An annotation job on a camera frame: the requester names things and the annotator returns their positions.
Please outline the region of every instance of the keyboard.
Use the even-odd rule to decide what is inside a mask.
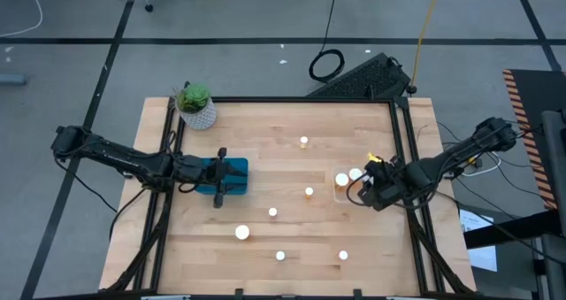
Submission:
[[[409,82],[400,66],[379,53],[307,96],[389,98],[400,96]]]

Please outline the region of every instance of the potted plant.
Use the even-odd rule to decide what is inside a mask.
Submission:
[[[185,88],[177,93],[175,106],[185,123],[195,130],[212,127],[216,121],[216,107],[203,84],[185,82]]]

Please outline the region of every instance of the wooden table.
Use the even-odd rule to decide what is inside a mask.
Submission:
[[[167,98],[146,99],[134,147],[157,151]],[[421,158],[441,152],[432,101],[409,100]],[[360,288],[365,296],[417,296],[418,285],[405,211],[382,212],[333,197],[333,173],[348,165],[364,166],[369,151],[395,155],[386,104],[217,104],[218,120],[206,131],[185,129],[182,151],[214,157],[220,147],[228,157],[249,160],[249,192],[226,196],[221,209],[212,196],[175,192],[169,221],[159,293],[246,295],[341,295]],[[404,133],[404,151],[409,154]],[[308,148],[300,137],[308,136]],[[310,200],[304,190],[314,188]],[[126,181],[121,204],[140,184]],[[452,195],[449,183],[440,191]],[[115,226],[101,288],[112,284],[140,247],[149,194],[121,216]],[[271,219],[268,209],[279,213]],[[430,203],[439,251],[470,288],[475,288],[457,209],[442,196]],[[234,229],[249,226],[251,236],[238,241]],[[287,258],[279,262],[275,253]],[[347,260],[338,253],[346,250]],[[432,270],[423,249],[429,289]],[[148,268],[153,256],[149,256]],[[149,270],[145,285],[149,285]]]

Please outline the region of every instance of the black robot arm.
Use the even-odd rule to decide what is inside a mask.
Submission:
[[[205,164],[202,158],[182,153],[144,153],[124,145],[110,142],[84,127],[58,127],[57,137],[51,144],[56,159],[90,158],[116,168],[120,173],[132,174],[144,188],[166,191],[174,182],[182,184],[212,185],[217,187],[214,207],[222,206],[226,184],[222,180],[229,174],[247,176],[224,161],[226,148]]]
[[[503,119],[486,119],[474,134],[434,158],[422,158],[407,165],[394,158],[392,162],[370,161],[366,166],[368,180],[358,196],[367,206],[381,211],[397,201],[412,201],[430,195],[442,175],[456,172],[470,158],[485,152],[506,151],[515,146],[516,133]]]

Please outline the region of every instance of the teal object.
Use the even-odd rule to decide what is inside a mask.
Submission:
[[[210,164],[212,158],[203,158],[204,165]],[[230,163],[233,169],[249,174],[248,160],[246,158],[224,158],[224,161]],[[248,176],[226,175],[222,180],[222,184],[237,184],[236,188],[232,188],[226,192],[226,195],[245,195],[248,192]],[[203,195],[215,195],[216,186],[199,185],[196,191]]]

